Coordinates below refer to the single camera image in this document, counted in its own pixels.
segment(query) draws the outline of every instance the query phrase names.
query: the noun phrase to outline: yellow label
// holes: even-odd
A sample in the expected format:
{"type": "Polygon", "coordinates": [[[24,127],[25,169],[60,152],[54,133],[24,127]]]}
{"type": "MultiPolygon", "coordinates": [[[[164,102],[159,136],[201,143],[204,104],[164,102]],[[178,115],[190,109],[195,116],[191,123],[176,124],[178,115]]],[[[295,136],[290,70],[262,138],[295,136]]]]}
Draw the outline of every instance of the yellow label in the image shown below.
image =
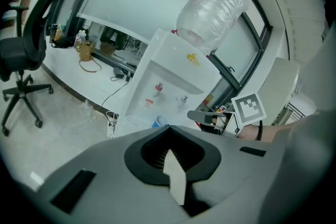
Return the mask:
{"type": "Polygon", "coordinates": [[[196,67],[198,67],[200,65],[196,54],[187,54],[187,59],[196,67]]]}

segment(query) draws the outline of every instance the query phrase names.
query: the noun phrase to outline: window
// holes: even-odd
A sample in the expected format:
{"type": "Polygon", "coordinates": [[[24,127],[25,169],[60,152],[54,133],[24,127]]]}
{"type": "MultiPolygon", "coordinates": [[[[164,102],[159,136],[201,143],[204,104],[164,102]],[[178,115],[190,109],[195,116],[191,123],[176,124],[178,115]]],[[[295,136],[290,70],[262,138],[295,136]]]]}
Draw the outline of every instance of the window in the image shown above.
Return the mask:
{"type": "Polygon", "coordinates": [[[250,29],[240,17],[226,36],[223,44],[215,51],[215,55],[240,82],[256,58],[258,51],[259,47],[250,29]]]}
{"type": "Polygon", "coordinates": [[[94,45],[93,56],[111,66],[125,69],[128,66],[135,72],[147,48],[147,44],[111,27],[89,20],[81,27],[87,33],[87,39],[94,45]]]}
{"type": "MultiPolygon", "coordinates": [[[[166,31],[176,28],[177,17],[187,1],[77,0],[67,28],[75,35],[78,27],[89,20],[148,44],[158,28],[166,31]]],[[[248,11],[238,19],[223,45],[209,56],[223,80],[212,91],[213,98],[208,105],[225,104],[239,94],[259,64],[271,31],[272,26],[259,1],[249,0],[248,11]]],[[[123,57],[122,53],[117,51],[118,56],[123,57]]],[[[121,59],[102,53],[98,47],[96,54],[111,65],[120,64],[121,59]]]]}
{"type": "Polygon", "coordinates": [[[75,3],[76,0],[54,0],[49,8],[47,25],[67,26],[75,3]]]}

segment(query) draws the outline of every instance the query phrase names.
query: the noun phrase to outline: black slot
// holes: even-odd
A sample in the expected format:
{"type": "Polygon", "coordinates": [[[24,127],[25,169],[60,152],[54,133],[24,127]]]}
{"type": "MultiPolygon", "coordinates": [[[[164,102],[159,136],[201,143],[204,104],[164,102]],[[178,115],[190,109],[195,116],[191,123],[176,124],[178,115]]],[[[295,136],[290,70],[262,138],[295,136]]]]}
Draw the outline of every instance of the black slot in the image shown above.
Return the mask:
{"type": "Polygon", "coordinates": [[[173,129],[168,129],[145,143],[141,148],[141,156],[149,165],[163,171],[169,149],[185,172],[199,163],[205,154],[197,143],[173,129]]]}
{"type": "Polygon", "coordinates": [[[240,151],[246,152],[248,154],[256,155],[259,157],[263,157],[266,154],[266,151],[262,150],[257,150],[256,148],[248,147],[248,146],[243,146],[240,151]]]}
{"type": "Polygon", "coordinates": [[[51,203],[64,211],[71,213],[72,209],[87,189],[96,174],[91,171],[80,171],[51,201],[51,203]]]}
{"type": "Polygon", "coordinates": [[[212,115],[205,115],[204,122],[207,124],[212,124],[212,115]]]}

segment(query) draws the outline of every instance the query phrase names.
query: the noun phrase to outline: plastic bag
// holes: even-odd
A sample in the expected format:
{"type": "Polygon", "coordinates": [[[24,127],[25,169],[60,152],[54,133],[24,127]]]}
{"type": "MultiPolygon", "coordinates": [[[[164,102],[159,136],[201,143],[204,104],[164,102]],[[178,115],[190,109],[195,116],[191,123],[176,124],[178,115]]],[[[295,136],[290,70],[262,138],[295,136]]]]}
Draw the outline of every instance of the plastic bag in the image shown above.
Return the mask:
{"type": "Polygon", "coordinates": [[[209,55],[247,10],[248,0],[189,0],[177,18],[177,34],[209,55]]]}

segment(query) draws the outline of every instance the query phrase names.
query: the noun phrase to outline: water bottle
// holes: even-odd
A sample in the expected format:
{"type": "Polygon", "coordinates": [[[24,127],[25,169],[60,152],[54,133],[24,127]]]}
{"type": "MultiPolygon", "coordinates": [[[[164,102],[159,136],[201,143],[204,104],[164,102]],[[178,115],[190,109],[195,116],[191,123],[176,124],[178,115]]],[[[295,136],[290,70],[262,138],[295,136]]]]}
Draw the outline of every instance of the water bottle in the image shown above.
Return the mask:
{"type": "Polygon", "coordinates": [[[86,33],[85,30],[82,30],[82,33],[80,34],[80,41],[81,43],[84,43],[86,40],[86,33]]]}
{"type": "Polygon", "coordinates": [[[61,25],[58,25],[54,40],[60,39],[61,37],[62,37],[62,28],[61,25]]]}
{"type": "Polygon", "coordinates": [[[78,31],[78,33],[76,34],[76,38],[75,38],[75,47],[80,43],[80,34],[82,33],[81,30],[78,31]]]}

